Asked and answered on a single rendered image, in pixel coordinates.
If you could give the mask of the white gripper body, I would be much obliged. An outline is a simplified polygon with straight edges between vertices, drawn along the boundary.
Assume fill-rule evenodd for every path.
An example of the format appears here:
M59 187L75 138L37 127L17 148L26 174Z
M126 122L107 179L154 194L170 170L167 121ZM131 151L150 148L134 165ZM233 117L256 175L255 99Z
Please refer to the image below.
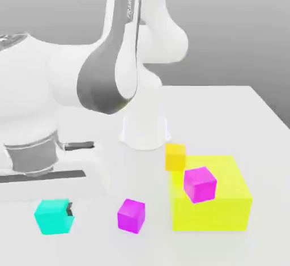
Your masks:
M37 177L0 175L0 201L79 199L108 191L110 176L96 150L65 153L54 170Z

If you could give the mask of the small cyan cube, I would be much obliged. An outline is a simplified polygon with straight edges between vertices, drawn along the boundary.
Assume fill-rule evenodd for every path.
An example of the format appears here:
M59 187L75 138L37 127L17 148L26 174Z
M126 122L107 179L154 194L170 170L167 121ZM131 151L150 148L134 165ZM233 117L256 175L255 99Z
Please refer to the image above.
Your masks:
M34 216L43 235L68 234L75 216L68 216L66 208L69 199L42 200L37 206Z

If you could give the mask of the small magenta cube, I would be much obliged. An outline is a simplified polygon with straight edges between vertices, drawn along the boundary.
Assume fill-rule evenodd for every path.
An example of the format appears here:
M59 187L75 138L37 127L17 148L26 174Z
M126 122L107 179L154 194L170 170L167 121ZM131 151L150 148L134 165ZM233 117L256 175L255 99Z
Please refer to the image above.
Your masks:
M215 199L217 179L207 167L192 168L184 173L184 191L193 204Z
M145 203L126 199L117 212L118 228L138 234L145 221L145 216Z

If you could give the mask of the small orange cube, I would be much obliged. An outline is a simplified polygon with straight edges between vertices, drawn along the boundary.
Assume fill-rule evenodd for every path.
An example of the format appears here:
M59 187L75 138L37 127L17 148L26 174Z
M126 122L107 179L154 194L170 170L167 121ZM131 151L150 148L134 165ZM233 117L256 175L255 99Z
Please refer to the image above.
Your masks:
M185 170L186 147L184 144L166 143L165 144L165 170L178 171Z

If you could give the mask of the large yellow box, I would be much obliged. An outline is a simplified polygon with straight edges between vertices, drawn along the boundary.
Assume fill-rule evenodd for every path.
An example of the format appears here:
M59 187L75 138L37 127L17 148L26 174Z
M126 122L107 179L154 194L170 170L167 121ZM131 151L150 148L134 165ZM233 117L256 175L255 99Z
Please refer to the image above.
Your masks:
M207 167L217 179L213 200L192 203L184 191L184 173L168 177L174 231L245 231L252 195L231 155L188 155L187 170Z

